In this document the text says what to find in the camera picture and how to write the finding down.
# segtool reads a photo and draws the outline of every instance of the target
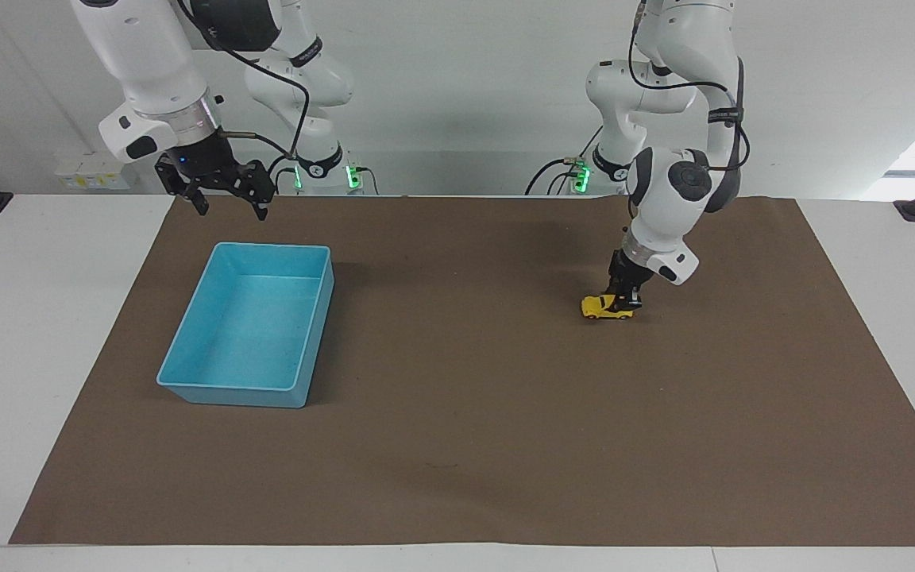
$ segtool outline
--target black clamp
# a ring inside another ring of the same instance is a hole
[[[623,249],[615,251],[609,261],[609,286],[606,288],[607,294],[613,294],[613,303],[606,308],[607,311],[638,311],[642,308],[640,290],[652,276],[654,272],[636,264]]]
[[[595,166],[600,171],[609,176],[609,180],[618,182],[618,184],[627,180],[627,175],[631,174],[631,166],[629,164],[617,165],[617,163],[603,159],[602,155],[599,154],[598,146],[596,146],[595,151],[592,151],[592,160],[594,160]]]
[[[326,178],[327,174],[330,173],[331,169],[337,167],[341,163],[341,159],[345,158],[345,150],[341,148],[341,144],[338,144],[338,151],[334,152],[334,155],[327,157],[323,160],[305,160],[301,157],[298,158],[299,166],[302,167],[309,177],[315,179]]]
[[[275,185],[264,169],[264,164],[255,159],[245,165],[236,164],[226,169],[190,177],[189,182],[182,178],[167,153],[162,153],[157,158],[153,169],[157,173],[157,178],[160,178],[160,183],[164,185],[164,192],[181,196],[192,203],[200,216],[206,215],[210,210],[207,197],[201,191],[204,188],[226,191],[246,200],[261,221],[266,219],[266,207],[276,193]]]
[[[289,58],[288,61],[291,62],[291,65],[295,68],[301,68],[307,63],[313,61],[313,59],[320,55],[320,52],[323,51],[323,40],[320,40],[320,36],[316,37],[316,40],[313,40],[312,44],[309,44],[308,48],[305,48],[301,54],[295,56],[294,58]]]
[[[727,127],[737,126],[743,121],[743,108],[724,107],[708,112],[708,123],[725,123]]]

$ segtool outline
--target black cable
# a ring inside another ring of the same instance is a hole
[[[557,179],[563,178],[563,182],[564,182],[564,184],[566,184],[567,179],[569,179],[569,178],[571,177],[571,175],[573,175],[573,174],[571,174],[571,173],[557,173],[557,175],[556,175],[555,177],[553,177],[553,180],[549,181],[549,188],[546,189],[546,195],[547,195],[547,196],[548,196],[548,195],[552,195],[552,193],[553,193],[553,185],[556,184]],[[563,192],[563,185],[560,185],[559,191],[556,191],[556,196],[559,196],[560,193],[562,193],[562,192]]]
[[[228,54],[228,55],[232,56],[233,58],[239,60],[240,62],[246,64],[250,68],[257,70],[257,72],[262,73],[262,75],[269,75],[270,77],[273,77],[273,79],[277,79],[279,81],[284,81],[284,83],[289,84],[289,86],[295,87],[295,88],[297,88],[297,90],[302,91],[304,100],[302,102],[302,114],[299,116],[299,125],[295,127],[295,136],[291,138],[291,151],[284,154],[284,155],[287,155],[291,160],[298,158],[297,148],[299,146],[299,137],[302,137],[302,126],[304,126],[304,124],[306,122],[306,115],[309,113],[309,90],[305,86],[303,86],[301,83],[298,83],[298,81],[295,81],[293,79],[288,79],[287,77],[284,77],[283,75],[277,75],[275,72],[272,72],[269,69],[266,69],[260,65],[257,65],[257,63],[244,57],[243,55],[239,54],[235,50],[222,46],[221,42],[218,42],[217,37],[214,37],[214,35],[211,35],[210,32],[207,32],[207,30],[204,29],[201,25],[199,25],[199,23],[196,23],[196,18],[193,18],[193,15],[189,11],[189,8],[186,7],[185,0],[177,0],[177,1],[179,3],[179,8],[181,8],[181,10],[182,10],[182,14],[184,14],[186,16],[186,19],[188,19],[189,22],[193,24],[194,28],[198,29],[200,31],[200,33],[203,34],[203,36],[210,37],[210,39],[214,42],[215,46],[218,46],[218,48],[220,48],[221,51],[225,52],[225,54]]]
[[[270,167],[268,168],[268,174],[269,175],[273,174],[273,170],[275,170],[277,168],[277,165],[280,165],[280,162],[282,162],[282,160],[287,160],[287,159],[288,159],[288,157],[285,157],[284,155],[282,155],[279,158],[273,160],[273,163],[271,163]]]
[[[254,133],[253,131],[222,131],[221,137],[224,137],[226,140],[263,141],[263,142],[265,142],[265,144],[268,144],[268,145],[272,146],[273,148],[277,149],[277,151],[280,152],[280,158],[270,164],[270,169],[268,170],[268,173],[273,171],[273,167],[275,167],[277,165],[277,163],[280,163],[280,160],[289,158],[289,153],[288,153],[288,151],[286,151],[286,149],[283,148],[283,146],[280,146],[276,142],[269,140],[267,137],[264,137],[264,135]]]
[[[284,173],[294,173],[294,172],[295,172],[295,167],[284,167],[284,169],[277,171],[277,174],[273,177],[273,187],[276,189],[277,195],[280,195],[280,186],[279,186],[279,182],[277,182],[277,181],[280,181],[280,177]]]
[[[599,126],[599,128],[596,129],[595,134],[592,135],[591,140],[588,140],[587,144],[585,144],[585,148],[582,149],[581,152],[577,154],[578,158],[581,158],[581,159],[585,158],[585,153],[588,152],[589,146],[592,146],[592,144],[594,144],[595,140],[597,138],[599,138],[599,133],[602,133],[602,127],[603,126]],[[573,174],[573,171],[574,171],[574,166],[571,165],[570,168],[567,169],[567,176],[569,177],[569,175]],[[563,179],[563,182],[560,184],[560,191],[556,191],[556,195],[563,195],[563,186],[567,185],[567,180],[569,180],[569,179]]]
[[[531,182],[529,184],[527,184],[527,188],[524,189],[524,196],[531,195],[531,188],[536,184],[536,181],[539,180],[539,177],[541,177],[543,173],[545,173],[546,171],[552,169],[553,167],[555,167],[557,165],[562,165],[562,164],[563,164],[563,159],[554,159],[554,160],[550,160],[549,163],[545,163],[545,165],[543,165],[542,169],[539,169],[539,172],[536,173],[534,177],[531,177]]]
[[[740,134],[740,138],[743,141],[743,148],[745,149],[743,159],[740,160],[740,162],[736,165],[728,165],[726,167],[708,167],[709,171],[736,171],[740,170],[740,167],[747,165],[747,160],[751,159],[751,140],[748,140],[747,131],[743,130],[743,126],[740,123],[736,124],[736,132]]]
[[[373,177],[373,192],[375,192],[376,195],[379,196],[380,195],[380,185],[376,184],[376,173],[374,173],[373,170],[370,169],[370,167],[358,167],[358,168],[356,168],[356,172],[369,173],[369,176]]]

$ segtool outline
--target yellow toy car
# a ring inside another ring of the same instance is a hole
[[[628,319],[633,318],[633,311],[610,311],[613,307],[614,294],[589,296],[581,301],[581,314],[588,319]]]

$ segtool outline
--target green indicator light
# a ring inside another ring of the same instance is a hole
[[[355,172],[355,169],[351,165],[345,166],[345,170],[348,171],[348,186],[351,188],[359,188],[362,186],[362,177]]]
[[[574,192],[584,195],[588,192],[588,181],[592,178],[592,169],[581,166],[581,172],[577,174],[577,180],[574,181]]]

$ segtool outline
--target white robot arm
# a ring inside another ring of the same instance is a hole
[[[736,198],[744,140],[743,65],[732,39],[735,0],[642,0],[631,38],[646,64],[602,62],[589,76],[589,97],[602,111],[604,136],[589,163],[592,181],[624,185],[638,216],[610,263],[611,311],[639,308],[639,290],[654,274],[686,282],[698,259],[683,242],[706,211]],[[708,144],[698,149],[645,148],[632,111],[678,113],[694,91],[708,100]]]
[[[299,84],[318,105],[341,105],[351,97],[351,77],[326,55],[322,43],[305,18],[301,0],[176,0],[190,12],[190,19],[214,48],[265,51],[270,48],[269,72],[289,73],[286,81],[254,81],[247,75],[257,100],[279,112],[289,126],[299,125],[306,115],[305,94],[289,83]],[[268,170],[258,160],[236,162],[228,137],[218,119],[217,105],[207,90],[207,81],[193,64],[192,51],[174,6],[168,0],[70,0],[81,28],[105,64],[122,84],[126,101],[99,124],[106,146],[120,160],[134,160],[162,152],[156,170],[168,193],[189,199],[202,214],[207,200],[201,188],[222,189],[241,196],[265,218],[266,207],[276,189]],[[306,119],[298,142],[301,153],[292,159],[305,166],[313,158],[327,165],[323,178],[329,184],[349,188],[361,179],[351,167],[330,165],[340,149],[334,127],[320,109]],[[323,149],[333,146],[329,152]]]
[[[280,35],[257,64],[301,83],[305,95],[254,68],[246,69],[252,97],[284,121],[292,133],[303,121],[297,146],[295,185],[313,195],[346,195],[361,184],[349,153],[338,140],[323,108],[345,105],[352,98],[352,73],[323,51],[302,0],[280,0]]]

